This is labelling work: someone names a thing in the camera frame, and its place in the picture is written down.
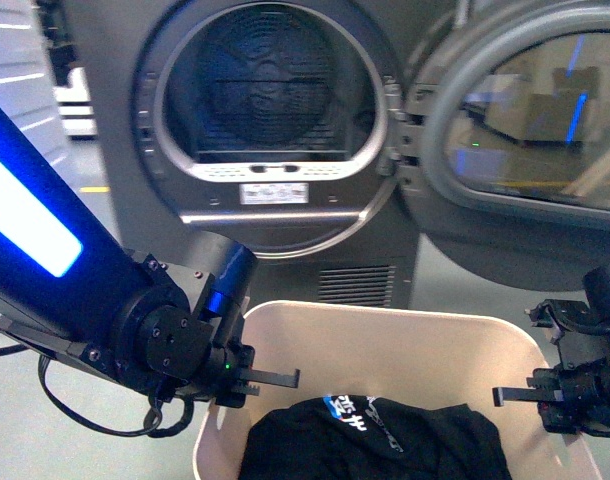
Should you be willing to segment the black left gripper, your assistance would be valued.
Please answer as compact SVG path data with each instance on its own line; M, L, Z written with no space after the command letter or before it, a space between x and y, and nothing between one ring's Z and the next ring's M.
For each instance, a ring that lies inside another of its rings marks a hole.
M242 408L248 395L258 395L256 383L296 389L301 371L280 374L249 369L253 365L255 349L233 337L225 346L212 346L197 373L185 385L175 390L177 398L192 401L214 401L219 406Z

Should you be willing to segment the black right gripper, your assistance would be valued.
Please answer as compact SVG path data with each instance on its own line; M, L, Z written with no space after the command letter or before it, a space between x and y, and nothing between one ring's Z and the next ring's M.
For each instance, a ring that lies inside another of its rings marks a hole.
M549 433L610 435L610 367L561 370L539 368L531 388L494 387L495 406L534 402Z

